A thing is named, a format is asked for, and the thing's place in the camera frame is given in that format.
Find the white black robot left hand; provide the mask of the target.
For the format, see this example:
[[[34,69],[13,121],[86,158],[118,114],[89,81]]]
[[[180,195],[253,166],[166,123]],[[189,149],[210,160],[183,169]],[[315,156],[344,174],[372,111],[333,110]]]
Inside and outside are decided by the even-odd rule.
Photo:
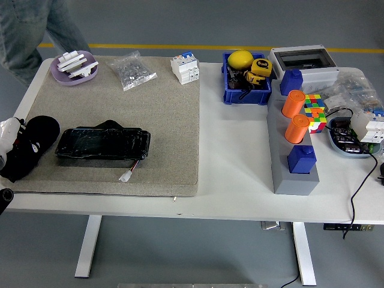
[[[4,160],[11,151],[38,153],[42,151],[41,116],[28,122],[19,118],[8,118],[1,122],[1,158]]]

